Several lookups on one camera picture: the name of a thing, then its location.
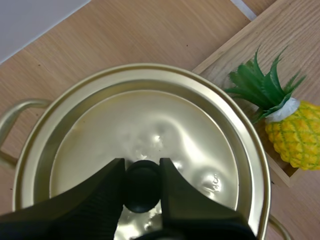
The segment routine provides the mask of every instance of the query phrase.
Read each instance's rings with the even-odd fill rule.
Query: pot handle
[[[281,234],[284,240],[292,240],[288,230],[274,216],[269,216],[269,223]]]
[[[0,148],[22,111],[28,108],[46,108],[50,103],[49,100],[31,98],[21,100],[7,109],[0,117]],[[17,162],[18,159],[0,150],[0,164],[15,168]]]

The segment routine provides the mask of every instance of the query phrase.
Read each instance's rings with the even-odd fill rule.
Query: pineapple
[[[266,118],[265,131],[281,159],[294,168],[320,169],[320,107],[291,97],[306,76],[295,82],[297,72],[282,88],[277,65],[281,53],[270,71],[263,74],[258,65],[258,50],[253,60],[241,64],[229,74],[234,87],[225,89],[234,98],[258,106],[253,123]]]

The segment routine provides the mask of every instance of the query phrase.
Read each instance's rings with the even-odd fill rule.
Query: pot lid
[[[15,209],[67,191],[114,158],[125,158],[127,166],[171,158],[193,187],[242,213],[264,235],[270,183],[262,145],[240,108],[205,79],[175,67],[132,64],[73,86],[46,110],[24,146]],[[115,239],[140,236],[160,222],[160,204],[141,214],[124,208]]]

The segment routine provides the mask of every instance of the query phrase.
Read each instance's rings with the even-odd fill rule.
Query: black knob
[[[153,209],[161,197],[159,166],[150,160],[133,163],[126,171],[124,205],[134,213]]]

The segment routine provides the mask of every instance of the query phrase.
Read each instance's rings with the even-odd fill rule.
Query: pineapple leaves
[[[278,78],[278,71],[277,71],[277,66],[278,63],[280,62],[280,56],[281,54],[284,52],[285,49],[283,49],[280,54],[275,58],[275,60],[273,61],[271,68],[270,68],[270,79],[272,81],[272,84],[274,85],[274,90],[277,91],[278,96],[282,96],[285,95],[285,92],[282,90],[280,82],[279,82],[279,78]]]
[[[268,98],[268,96],[264,94],[261,84],[259,83],[259,79],[250,71],[247,66],[241,64],[238,67],[236,74],[239,76],[238,79],[241,81],[241,85],[235,83],[238,87],[245,87],[245,89],[249,92],[259,96],[259,98],[265,102],[265,107],[267,109],[273,106],[272,99]]]
[[[235,94],[234,96],[232,96],[234,99],[245,99],[248,102],[257,105],[259,108],[264,108],[266,106],[266,104],[259,98],[259,96],[254,95],[250,91],[241,89],[239,87],[227,88],[224,91],[229,94]]]
[[[256,124],[256,123],[259,122],[261,119],[264,119],[265,117],[269,116],[270,114],[278,111],[279,109],[281,109],[281,108],[285,105],[285,103],[289,100],[290,97],[291,97],[291,94],[287,94],[287,95],[283,98],[282,102],[281,102],[279,105],[274,106],[274,107],[272,107],[272,108],[270,108],[270,109],[268,109],[268,110],[263,110],[262,108],[259,108],[259,109],[255,112],[255,114],[253,115],[253,117],[252,117],[252,119],[251,119],[251,122],[252,122],[253,124]]]
[[[235,86],[225,91],[233,94],[233,98],[244,99],[259,107],[259,110],[252,119],[254,123],[282,108],[291,97],[293,91],[306,78],[306,76],[303,76],[296,81],[300,73],[299,71],[289,80],[283,89],[281,88],[277,67],[284,50],[274,59],[270,71],[266,75],[263,74],[258,64],[259,48],[252,60],[241,64],[236,71],[229,74],[229,78]]]
[[[274,81],[272,81],[270,72],[264,77],[262,91],[274,106],[281,103],[282,99],[284,99],[284,95],[279,92],[278,87],[274,84]]]
[[[300,74],[301,70],[299,70],[290,80],[287,82],[287,84],[284,86],[283,90],[285,93],[289,93],[289,89],[291,89],[292,84]]]
[[[264,79],[264,74],[261,71],[259,64],[258,64],[258,51],[259,51],[260,46],[258,47],[258,49],[255,51],[254,54],[254,59],[253,59],[253,69],[255,74],[257,75],[258,78],[261,78],[261,80]]]
[[[306,79],[306,75],[301,77],[293,86],[292,83],[295,81],[295,79],[297,78],[298,74],[300,72],[297,72],[291,79],[290,81],[287,83],[287,85],[285,86],[285,93],[286,94],[292,94],[294,90],[296,90],[296,88]]]

